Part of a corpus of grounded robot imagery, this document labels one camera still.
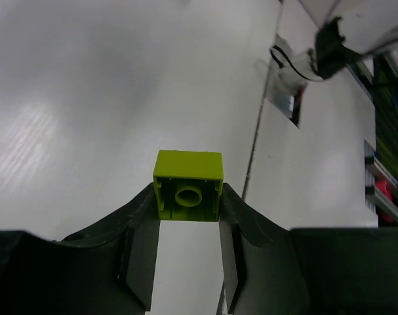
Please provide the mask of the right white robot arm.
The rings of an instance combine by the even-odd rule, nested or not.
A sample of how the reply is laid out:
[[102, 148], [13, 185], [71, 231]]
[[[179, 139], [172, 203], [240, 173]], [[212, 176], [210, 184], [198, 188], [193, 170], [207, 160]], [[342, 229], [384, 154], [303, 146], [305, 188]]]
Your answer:
[[300, 1], [317, 26], [299, 69], [329, 79], [347, 66], [389, 53], [398, 58], [398, 1]]

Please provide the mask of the lime lego brick with hole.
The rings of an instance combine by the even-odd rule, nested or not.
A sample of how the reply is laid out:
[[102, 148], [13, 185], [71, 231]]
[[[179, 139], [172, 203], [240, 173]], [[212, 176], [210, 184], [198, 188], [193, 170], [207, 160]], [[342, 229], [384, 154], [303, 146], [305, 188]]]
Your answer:
[[223, 183], [221, 153], [160, 150], [153, 170], [158, 217], [218, 221]]

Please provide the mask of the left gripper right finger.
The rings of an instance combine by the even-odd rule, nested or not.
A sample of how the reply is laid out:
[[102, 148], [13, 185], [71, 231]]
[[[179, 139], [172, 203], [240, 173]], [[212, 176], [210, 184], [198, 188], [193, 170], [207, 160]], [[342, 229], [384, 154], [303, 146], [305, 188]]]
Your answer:
[[229, 314], [398, 314], [398, 228], [285, 230], [224, 184], [219, 231]]

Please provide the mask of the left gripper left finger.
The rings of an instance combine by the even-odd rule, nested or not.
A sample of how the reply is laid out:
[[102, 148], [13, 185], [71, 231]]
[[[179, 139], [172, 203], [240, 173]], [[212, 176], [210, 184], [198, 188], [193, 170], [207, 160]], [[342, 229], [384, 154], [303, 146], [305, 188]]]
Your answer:
[[62, 241], [0, 231], [0, 314], [144, 314], [160, 222], [152, 184]]

